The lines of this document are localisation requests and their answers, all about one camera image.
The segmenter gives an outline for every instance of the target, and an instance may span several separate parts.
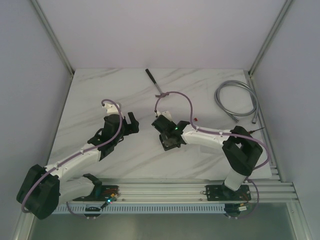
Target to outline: wall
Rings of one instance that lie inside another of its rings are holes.
[[[278,162],[320,239],[320,1],[296,0],[254,81]]]
[[[249,69],[285,0],[38,0],[74,69]]]
[[[29,1],[0,1],[0,23],[0,239],[10,240],[17,193],[47,160],[69,75]]]

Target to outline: metal hose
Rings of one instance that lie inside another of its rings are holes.
[[[253,109],[247,113],[237,113],[237,112],[233,112],[233,111],[226,109],[220,101],[220,90],[226,86],[236,86],[236,87],[241,87],[241,88],[247,90],[252,97]],[[247,84],[245,84],[241,81],[237,81],[237,80],[225,81],[215,90],[214,100],[215,100],[216,104],[219,106],[219,108],[221,108],[226,114],[228,114],[236,123],[239,122],[239,119],[236,116],[245,117],[245,116],[249,116],[253,113],[254,113],[254,116],[252,119],[252,123],[255,124],[257,122],[258,111],[259,111],[258,98],[257,98],[256,93]]]

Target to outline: white marble table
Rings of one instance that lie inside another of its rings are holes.
[[[226,80],[246,82],[239,69],[150,69],[164,92],[180,91],[189,96],[194,117],[199,126],[233,129],[236,125],[214,102],[216,88]],[[114,152],[105,159],[79,172],[99,178],[116,179],[209,179],[223,180],[230,165],[222,154],[198,145],[182,145],[164,151],[159,133],[151,126],[155,119],[155,94],[144,69],[77,69],[68,94],[49,163],[78,151],[95,132],[102,128],[106,112],[101,100],[108,98],[122,105],[122,112],[133,112],[140,132],[124,137]],[[249,94],[238,87],[221,90],[223,104],[238,112],[252,108]],[[170,95],[160,101],[158,109],[171,112],[173,120],[189,120],[190,107],[180,95]],[[241,118],[238,125],[248,131],[259,128],[251,124],[252,116]],[[260,132],[253,136],[262,140]],[[266,159],[263,152],[258,164]],[[251,178],[272,176],[269,165],[255,170]]]

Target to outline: black thin tool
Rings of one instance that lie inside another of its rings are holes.
[[[149,78],[151,79],[151,81],[153,82],[153,84],[155,85],[155,87],[158,89],[158,91],[159,91],[159,93],[160,93],[160,95],[155,95],[155,96],[156,96],[157,98],[159,98],[160,96],[165,95],[165,93],[163,93],[163,92],[161,91],[161,89],[160,89],[160,87],[158,86],[158,84],[157,84],[154,76],[152,76],[152,74],[151,74],[151,72],[149,71],[148,68],[145,70],[145,72],[146,72],[146,74],[148,74]]]

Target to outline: gray floor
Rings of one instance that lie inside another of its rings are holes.
[[[249,218],[220,214],[110,214],[97,220],[51,215],[29,240],[295,240],[285,204],[260,204]]]

